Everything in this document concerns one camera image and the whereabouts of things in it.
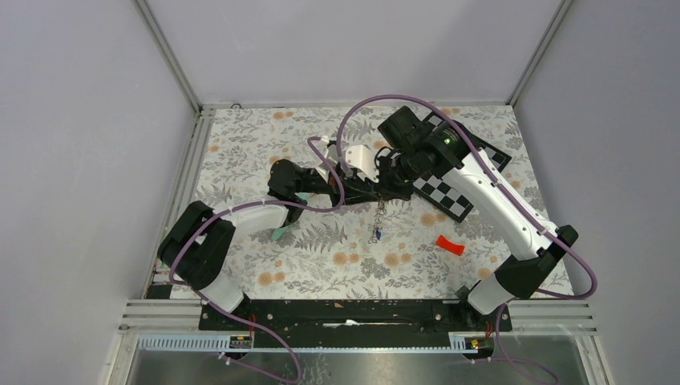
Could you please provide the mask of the mint green plastic stick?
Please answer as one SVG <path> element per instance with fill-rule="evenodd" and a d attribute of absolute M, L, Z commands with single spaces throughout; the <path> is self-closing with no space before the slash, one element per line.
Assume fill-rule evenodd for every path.
<path fill-rule="evenodd" d="M 307 192 L 303 192 L 299 195 L 299 197 L 305 201 L 309 200 L 310 194 Z M 272 241 L 277 241 L 281 239 L 287 232 L 289 231 L 289 226 L 284 226 L 278 229 L 275 229 L 272 232 L 271 240 Z"/>

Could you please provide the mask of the metal key holder plate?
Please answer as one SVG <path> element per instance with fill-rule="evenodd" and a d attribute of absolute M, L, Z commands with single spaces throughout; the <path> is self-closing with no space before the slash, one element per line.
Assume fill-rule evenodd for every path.
<path fill-rule="evenodd" d="M 387 204 L 383 199 L 380 199 L 377 204 L 377 209 L 374 215 L 374 223 L 371 228 L 371 235 L 369 244 L 376 244 L 381 241 L 383 237 L 383 221 L 387 213 Z"/>

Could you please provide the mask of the floral patterned table mat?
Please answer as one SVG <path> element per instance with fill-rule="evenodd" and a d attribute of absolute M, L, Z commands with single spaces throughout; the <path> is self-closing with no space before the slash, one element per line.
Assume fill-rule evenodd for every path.
<path fill-rule="evenodd" d="M 216 211 L 260 200 L 269 170 L 279 160 L 318 163 L 311 136 L 385 152 L 378 126 L 391 107 L 369 106 L 349 115 L 344 107 L 220 109 L 212 129 L 195 197 Z M 488 277 L 510 254 L 478 211 L 456 222 L 420 197 L 390 201 L 382 239 L 369 244 L 376 204 L 330 211 L 327 197 L 310 195 L 310 209 L 279 240 L 272 231 L 234 241 L 223 271 L 249 297 L 449 298 L 461 286 Z M 462 256 L 441 249 L 440 235 L 465 246 Z"/>

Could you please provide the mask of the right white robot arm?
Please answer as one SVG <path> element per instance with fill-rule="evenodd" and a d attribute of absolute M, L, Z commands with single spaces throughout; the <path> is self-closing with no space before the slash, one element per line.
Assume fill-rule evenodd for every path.
<path fill-rule="evenodd" d="M 537 212 L 461 123 L 434 112 L 421 120 L 403 106 L 378 131 L 397 152 L 391 165 L 380 170 L 390 184 L 402 187 L 427 175 L 439 178 L 491 223 L 511 252 L 467 294 L 459 317 L 468 329 L 482 329 L 501 304 L 530 298 L 578 239 L 571 225 L 558 226 Z"/>

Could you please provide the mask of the red curved plastic piece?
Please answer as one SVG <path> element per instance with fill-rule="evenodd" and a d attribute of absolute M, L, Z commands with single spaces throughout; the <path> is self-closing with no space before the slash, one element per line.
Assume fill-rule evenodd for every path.
<path fill-rule="evenodd" d="M 453 253 L 458 257 L 462 256 L 465 250 L 464 245 L 449 241 L 444 235 L 440 235 L 435 244 L 441 249 L 444 249 L 449 253 Z"/>

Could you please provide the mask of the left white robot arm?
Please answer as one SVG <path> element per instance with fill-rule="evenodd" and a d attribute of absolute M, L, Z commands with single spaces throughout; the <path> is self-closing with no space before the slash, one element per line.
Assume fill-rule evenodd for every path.
<path fill-rule="evenodd" d="M 169 278 L 187 286 L 206 302 L 217 306 L 218 319 L 231 330 L 248 321 L 245 294 L 224 273 L 234 241 L 252 233 L 284 229 L 309 209 L 305 193 L 330 198 L 330 210 L 343 205 L 378 201 L 383 197 L 381 171 L 373 164 L 350 166 L 324 160 L 316 168 L 303 168 L 290 160 L 275 162 L 269 171 L 268 192 L 259 201 L 216 212 L 194 201 L 182 212 L 157 250 L 170 268 Z"/>

